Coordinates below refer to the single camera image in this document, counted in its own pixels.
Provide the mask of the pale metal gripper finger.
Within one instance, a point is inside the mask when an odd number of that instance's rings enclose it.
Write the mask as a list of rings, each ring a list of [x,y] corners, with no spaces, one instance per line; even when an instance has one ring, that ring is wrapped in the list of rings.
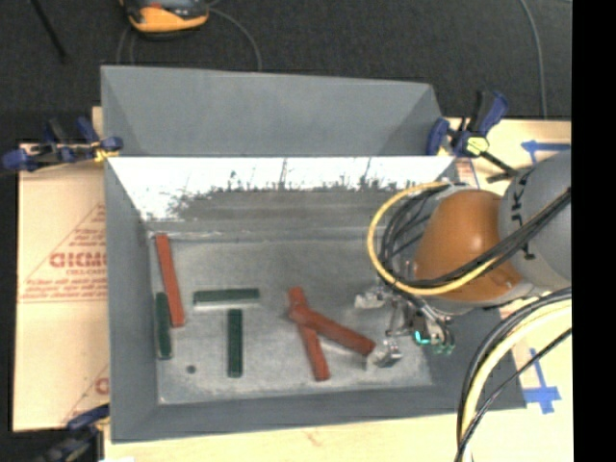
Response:
[[[363,292],[354,298],[354,307],[360,310],[375,310],[382,308],[387,301],[387,295],[383,292]]]
[[[382,340],[372,351],[372,364],[378,368],[391,368],[401,359],[398,342],[392,338]]]

